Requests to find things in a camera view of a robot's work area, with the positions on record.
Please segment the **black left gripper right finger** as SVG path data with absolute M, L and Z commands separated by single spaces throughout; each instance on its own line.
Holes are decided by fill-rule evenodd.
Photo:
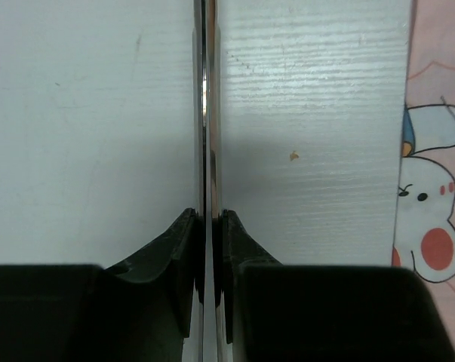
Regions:
M 284 265 L 225 210 L 216 304 L 236 361 L 455 361 L 423 282 L 403 268 Z

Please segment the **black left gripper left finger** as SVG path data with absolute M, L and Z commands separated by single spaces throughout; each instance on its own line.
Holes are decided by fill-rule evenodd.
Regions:
M 0 265 L 0 361 L 179 361 L 198 218 L 185 209 L 122 261 Z

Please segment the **metal tongs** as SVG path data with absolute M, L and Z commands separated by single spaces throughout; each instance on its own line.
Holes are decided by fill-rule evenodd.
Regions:
M 216 1 L 194 1 L 192 35 L 198 216 L 204 266 L 199 286 L 202 360 L 229 359 L 223 307 L 220 28 Z

